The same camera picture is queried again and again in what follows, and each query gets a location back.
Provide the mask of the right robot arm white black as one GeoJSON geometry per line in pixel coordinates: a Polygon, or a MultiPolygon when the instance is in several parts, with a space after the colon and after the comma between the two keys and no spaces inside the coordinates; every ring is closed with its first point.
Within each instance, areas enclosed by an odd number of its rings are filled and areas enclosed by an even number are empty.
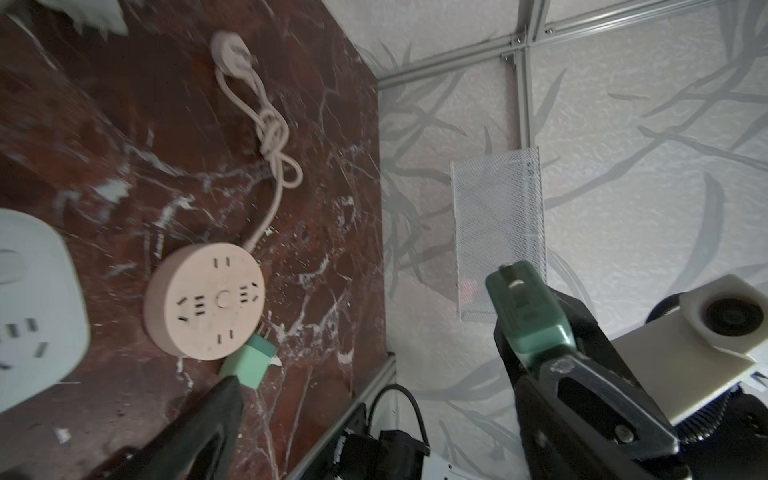
{"type": "Polygon", "coordinates": [[[535,479],[763,479],[767,299],[734,276],[609,339],[579,300],[489,282],[494,339],[535,479]]]}

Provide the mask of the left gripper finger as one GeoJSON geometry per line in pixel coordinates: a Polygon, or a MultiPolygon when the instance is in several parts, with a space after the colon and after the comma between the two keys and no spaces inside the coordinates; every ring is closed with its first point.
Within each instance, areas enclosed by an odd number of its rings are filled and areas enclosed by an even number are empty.
{"type": "Polygon", "coordinates": [[[220,380],[155,439],[116,469],[112,479],[226,479],[244,402],[235,376],[220,380]]]}

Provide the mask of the pink round power strip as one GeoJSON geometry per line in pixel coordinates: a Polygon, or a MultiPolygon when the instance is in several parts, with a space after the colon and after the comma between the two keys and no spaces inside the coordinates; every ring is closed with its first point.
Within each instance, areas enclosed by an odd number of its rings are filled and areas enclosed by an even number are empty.
{"type": "Polygon", "coordinates": [[[189,245],[152,275],[143,305],[145,328],[170,355],[219,360],[255,333],[265,297],[263,272],[248,251],[230,243],[189,245]]]}

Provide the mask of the green plug adapter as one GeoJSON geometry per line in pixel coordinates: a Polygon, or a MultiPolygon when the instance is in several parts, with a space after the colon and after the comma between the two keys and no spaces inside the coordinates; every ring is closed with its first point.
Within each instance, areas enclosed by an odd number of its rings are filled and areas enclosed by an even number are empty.
{"type": "Polygon", "coordinates": [[[275,345],[254,334],[224,360],[219,370],[219,378],[234,376],[242,386],[257,390],[272,365],[275,353],[275,345]]]}
{"type": "Polygon", "coordinates": [[[502,336],[525,369],[550,351],[576,348],[565,312],[532,263],[504,265],[486,277],[485,285],[502,336]]]}

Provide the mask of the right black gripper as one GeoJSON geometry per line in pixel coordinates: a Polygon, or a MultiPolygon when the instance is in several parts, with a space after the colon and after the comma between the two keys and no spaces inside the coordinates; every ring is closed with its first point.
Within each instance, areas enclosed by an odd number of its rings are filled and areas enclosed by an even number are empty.
{"type": "Polygon", "coordinates": [[[679,440],[656,402],[579,300],[550,288],[576,348],[527,370],[496,322],[494,340],[516,402],[534,479],[687,479],[679,440]]]}

